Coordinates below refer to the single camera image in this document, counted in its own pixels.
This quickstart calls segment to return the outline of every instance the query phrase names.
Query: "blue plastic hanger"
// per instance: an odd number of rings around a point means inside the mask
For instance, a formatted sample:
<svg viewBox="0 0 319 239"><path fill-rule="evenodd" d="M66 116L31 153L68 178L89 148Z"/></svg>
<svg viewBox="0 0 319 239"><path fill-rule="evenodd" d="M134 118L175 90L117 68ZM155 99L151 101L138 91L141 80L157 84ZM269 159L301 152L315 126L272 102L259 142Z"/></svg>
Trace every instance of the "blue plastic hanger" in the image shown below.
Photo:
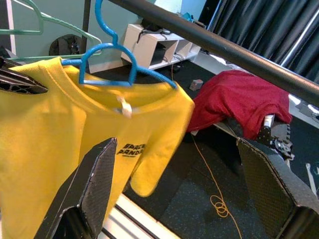
<svg viewBox="0 0 319 239"><path fill-rule="evenodd" d="M135 56L133 55L133 53L126 47L119 45L118 44L118 35L115 31L113 31L112 29L110 29L105 22L103 21L102 18L102 12L101 12L101 7L102 7L102 1L103 0L96 0L95 2L95 16L96 16L96 20L99 24L99 26L101 27L101 29L107 33L108 35L110 35L112 37L112 43L101 43L98 44L94 47L92 47L91 49L89 49L83 56L81 59L65 59L62 60L62 65L66 66L66 65L79 65L80 66L80 73L79 73L79 84L90 84L90 85L102 85L102 86L126 86L126 87L130 87L133 85L133 83L135 82L136 79L136 74L137 72L141 72L150 76L153 76L154 78L159 79L160 81L164 81L169 83L173 88L177 88L177 85L174 81L170 80L169 78L167 78L166 76L138 66ZM92 81L92 80L85 80L84 76L85 76L85 68L86 68L86 62L89 59L89 57L91 55L93 55L95 52L102 50L102 49L118 49L120 51L123 51L125 54L127 54L127 56L130 58L131 62L132 62L132 68L131 68L131 72L129 75L129 80L128 81L108 81L108 80L104 80L104 81Z"/></svg>

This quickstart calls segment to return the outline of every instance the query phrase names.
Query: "white shelf unit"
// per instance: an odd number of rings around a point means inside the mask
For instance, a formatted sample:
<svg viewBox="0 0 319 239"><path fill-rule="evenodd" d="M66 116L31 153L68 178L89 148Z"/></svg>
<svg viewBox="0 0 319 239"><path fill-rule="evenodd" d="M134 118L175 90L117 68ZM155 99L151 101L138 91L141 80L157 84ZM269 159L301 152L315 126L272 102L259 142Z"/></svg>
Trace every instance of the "white shelf unit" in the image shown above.
<svg viewBox="0 0 319 239"><path fill-rule="evenodd" d="M193 59L200 51L199 46L174 33L165 35L165 37L161 34L142 34L137 43L139 34L142 30L143 27L141 25L129 24L124 40L124 46L133 52L137 63L140 66L149 69L158 69L179 61ZM158 43L165 46L164 58L160 63L151 64ZM131 62L124 52L122 52L121 57Z"/></svg>

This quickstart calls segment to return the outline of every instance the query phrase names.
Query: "yellow t-shirt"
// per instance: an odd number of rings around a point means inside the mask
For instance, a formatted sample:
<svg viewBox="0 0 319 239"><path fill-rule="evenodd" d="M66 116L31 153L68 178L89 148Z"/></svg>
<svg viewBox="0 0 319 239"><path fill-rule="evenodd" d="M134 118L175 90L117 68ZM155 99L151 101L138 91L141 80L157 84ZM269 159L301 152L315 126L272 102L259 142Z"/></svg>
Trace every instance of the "yellow t-shirt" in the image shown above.
<svg viewBox="0 0 319 239"><path fill-rule="evenodd" d="M116 137L109 214L126 182L145 197L155 189L188 125L193 102L167 83L78 84L61 58L13 70L45 85L45 94L0 91L0 208L3 238L33 238L62 183L96 144ZM101 80L87 75L86 79ZM119 113L120 95L132 118Z"/></svg>

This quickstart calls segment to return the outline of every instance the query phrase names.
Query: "t-shirt sleeve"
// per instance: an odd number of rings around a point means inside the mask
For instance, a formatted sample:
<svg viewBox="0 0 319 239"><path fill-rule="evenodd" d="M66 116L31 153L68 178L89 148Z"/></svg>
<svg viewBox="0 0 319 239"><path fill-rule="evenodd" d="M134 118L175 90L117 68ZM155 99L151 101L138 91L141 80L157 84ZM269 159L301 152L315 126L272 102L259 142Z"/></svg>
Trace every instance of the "t-shirt sleeve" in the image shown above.
<svg viewBox="0 0 319 239"><path fill-rule="evenodd" d="M168 165L172 155L184 137L191 113L193 101L187 97L186 103L163 121L150 137L143 154L131 175L131 187L142 197L149 196Z"/></svg>

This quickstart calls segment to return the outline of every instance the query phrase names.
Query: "red towel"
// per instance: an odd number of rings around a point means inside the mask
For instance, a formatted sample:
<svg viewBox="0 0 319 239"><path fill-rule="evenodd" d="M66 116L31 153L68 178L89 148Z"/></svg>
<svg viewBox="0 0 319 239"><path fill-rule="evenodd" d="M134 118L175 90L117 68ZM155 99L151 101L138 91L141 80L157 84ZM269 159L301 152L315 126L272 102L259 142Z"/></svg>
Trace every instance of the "red towel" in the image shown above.
<svg viewBox="0 0 319 239"><path fill-rule="evenodd" d="M244 137L255 139L266 115L275 114L285 123L292 120L286 91L238 70L224 71L211 78L194 102L187 131L200 130L232 117L243 127Z"/></svg>

